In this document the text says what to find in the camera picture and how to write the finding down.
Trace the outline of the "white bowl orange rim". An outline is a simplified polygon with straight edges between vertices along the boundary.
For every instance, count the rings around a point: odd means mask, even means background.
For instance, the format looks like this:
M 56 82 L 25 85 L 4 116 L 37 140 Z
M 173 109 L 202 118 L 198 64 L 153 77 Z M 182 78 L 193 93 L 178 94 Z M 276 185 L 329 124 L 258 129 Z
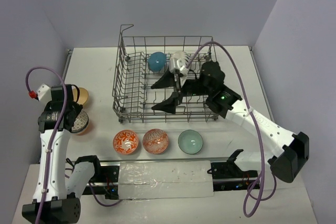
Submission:
M 174 72 L 175 70 L 180 70 L 182 67 L 186 67 L 189 63 L 189 55 L 184 51 L 177 51 L 173 53 L 169 60 L 169 70 Z

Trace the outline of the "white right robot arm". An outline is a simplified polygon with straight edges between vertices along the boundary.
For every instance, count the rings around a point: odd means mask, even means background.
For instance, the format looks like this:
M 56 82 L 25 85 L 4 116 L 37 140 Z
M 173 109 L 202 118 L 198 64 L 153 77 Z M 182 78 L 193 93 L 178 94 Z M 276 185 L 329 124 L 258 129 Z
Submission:
M 203 63 L 195 79 L 188 78 L 187 74 L 186 68 L 181 73 L 167 70 L 151 89 L 173 88 L 173 92 L 152 109 L 175 114 L 184 97 L 205 95 L 206 106 L 213 113 L 261 137 L 272 153 L 267 161 L 272 173 L 283 182 L 292 183 L 309 159 L 308 135 L 286 130 L 248 106 L 245 99 L 224 84 L 225 74 L 218 62 Z

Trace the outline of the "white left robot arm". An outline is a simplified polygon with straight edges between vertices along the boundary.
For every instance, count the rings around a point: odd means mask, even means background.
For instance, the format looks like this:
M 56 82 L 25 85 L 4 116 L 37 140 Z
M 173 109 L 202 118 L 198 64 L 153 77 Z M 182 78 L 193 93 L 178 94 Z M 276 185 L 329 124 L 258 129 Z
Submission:
M 33 200 L 23 205 L 22 216 L 30 223 L 77 223 L 87 183 L 99 180 L 103 169 L 97 156 L 83 156 L 75 161 L 69 178 L 65 177 L 68 142 L 82 105 L 73 98 L 69 84 L 42 84 L 36 93 L 45 105 L 38 118 L 40 168 Z

